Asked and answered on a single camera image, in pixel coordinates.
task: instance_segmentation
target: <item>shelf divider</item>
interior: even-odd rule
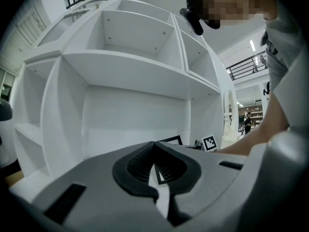
[[[15,124],[14,125],[15,129],[18,130],[21,134],[23,134],[25,137],[29,138],[36,144],[42,146],[43,141],[42,141],[42,132],[40,129],[40,124],[30,124],[30,123],[25,123],[25,124]]]

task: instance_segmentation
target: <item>black headphone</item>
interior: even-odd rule
[[[270,92],[270,89],[269,89],[269,82],[266,84],[266,87],[265,87],[265,89],[263,90],[263,94],[265,95],[265,94],[267,94],[267,95],[269,95],[269,92]]]
[[[187,8],[181,9],[180,14],[188,22],[189,26],[192,28],[194,33],[196,33],[197,35],[202,35],[204,30],[199,22],[200,18],[197,15],[198,8],[194,7],[194,1],[197,0],[187,0]],[[212,29],[218,29],[220,27],[220,20],[204,20],[204,21]]]

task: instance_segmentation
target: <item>ceiling light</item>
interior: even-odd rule
[[[252,50],[255,52],[255,47],[254,47],[254,44],[253,44],[252,40],[250,40],[250,44],[251,44]]]

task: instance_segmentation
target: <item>person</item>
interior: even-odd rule
[[[263,58],[263,55],[260,55],[260,61],[264,65],[265,69],[267,69],[266,60]]]
[[[297,58],[305,41],[296,19],[279,0],[202,0],[198,16],[203,20],[250,19],[262,14],[266,31],[261,45],[266,45],[270,89],[267,111],[261,124],[233,145],[217,153],[249,155],[253,146],[267,143],[274,135],[288,128],[285,113],[274,92],[281,79]]]
[[[247,113],[247,118],[245,120],[245,135],[247,135],[251,131],[251,126],[254,125],[254,121],[251,121],[251,113]]]

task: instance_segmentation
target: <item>black slot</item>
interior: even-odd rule
[[[45,216],[58,224],[62,224],[74,205],[77,203],[86,187],[72,184],[49,208]]]
[[[243,167],[243,164],[229,162],[229,161],[221,161],[219,165],[227,167],[227,168],[236,169],[236,170],[241,170]]]

